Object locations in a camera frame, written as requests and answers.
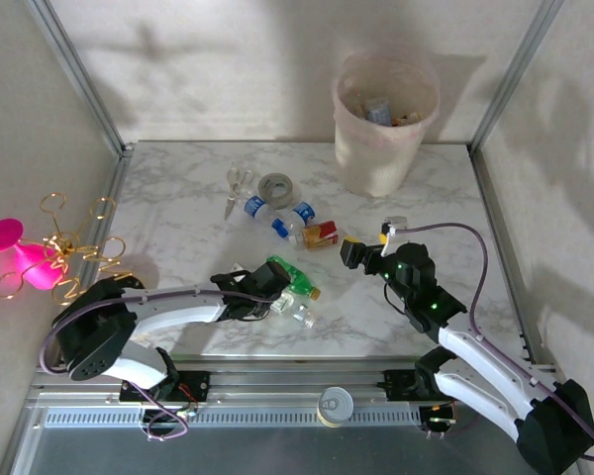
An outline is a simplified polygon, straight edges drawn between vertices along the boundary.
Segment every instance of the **green bottle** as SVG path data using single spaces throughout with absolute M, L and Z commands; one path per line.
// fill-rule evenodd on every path
M 319 298 L 321 290 L 311 284 L 308 277 L 306 277 L 306 274 L 297 267 L 289 264 L 278 255 L 271 255 L 266 260 L 277 262 L 286 270 L 286 272 L 288 272 L 288 275 L 290 275 L 290 285 L 288 286 L 288 290 L 292 293 L 297 295 L 307 295 L 312 300 L 317 300 Z

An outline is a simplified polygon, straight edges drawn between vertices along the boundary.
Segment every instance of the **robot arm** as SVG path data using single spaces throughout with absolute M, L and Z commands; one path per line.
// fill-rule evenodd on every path
M 525 361 L 505 359 L 497 343 L 472 327 L 466 308 L 438 285 L 436 266 L 424 245 L 408 242 L 384 255 L 386 244 L 368 246 L 347 239 L 341 256 L 346 267 L 361 264 L 365 274 L 379 275 L 404 303 L 404 311 L 394 306 L 396 310 L 440 345 L 416 364 L 419 391 L 459 399 L 495 423 L 539 473 L 566 470 L 594 444 L 558 403 L 593 430 L 583 388 L 572 380 L 561 385 Z
M 276 262 L 253 273 L 218 274 L 205 285 L 166 290 L 144 290 L 136 279 L 105 279 L 55 319 L 53 333 L 71 379 L 105 374 L 165 398 L 178 382 L 174 365 L 164 350 L 131 341 L 134 334 L 188 323 L 261 320 L 289 284 Z

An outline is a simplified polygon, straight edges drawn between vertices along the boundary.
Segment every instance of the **pink disc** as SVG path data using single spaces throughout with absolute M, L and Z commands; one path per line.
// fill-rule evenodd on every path
M 7 218 L 0 220 L 0 251 L 12 247 L 20 240 L 24 226 L 18 220 Z

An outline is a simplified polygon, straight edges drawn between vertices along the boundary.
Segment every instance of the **metal can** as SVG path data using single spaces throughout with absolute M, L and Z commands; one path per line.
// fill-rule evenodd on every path
M 354 412 L 352 396 L 344 388 L 328 388 L 317 402 L 317 417 L 324 426 L 339 428 Z

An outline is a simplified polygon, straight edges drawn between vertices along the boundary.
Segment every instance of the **clear plastic bottle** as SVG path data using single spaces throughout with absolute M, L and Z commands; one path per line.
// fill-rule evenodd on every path
M 315 210 L 302 201 L 290 213 L 282 218 L 285 228 L 291 235 L 296 235 L 315 219 Z
M 286 228 L 283 218 L 252 190 L 242 189 L 237 203 L 258 223 L 271 226 L 281 238 L 288 238 L 290 232 Z
M 301 270 L 299 270 L 294 265 L 286 262 L 284 259 L 279 257 L 278 255 L 271 255 L 266 260 L 277 262 L 281 265 L 288 275 L 290 275 L 290 285 L 288 286 L 288 290 L 296 295 L 306 295 L 310 297 L 312 300 L 317 300 L 321 295 L 321 290 L 315 287 L 308 279 L 308 276 L 304 274 Z
M 304 305 L 298 295 L 288 290 L 284 290 L 281 296 L 270 305 L 270 310 L 277 315 L 293 317 L 307 329 L 311 329 L 315 324 L 316 317 L 313 311 Z

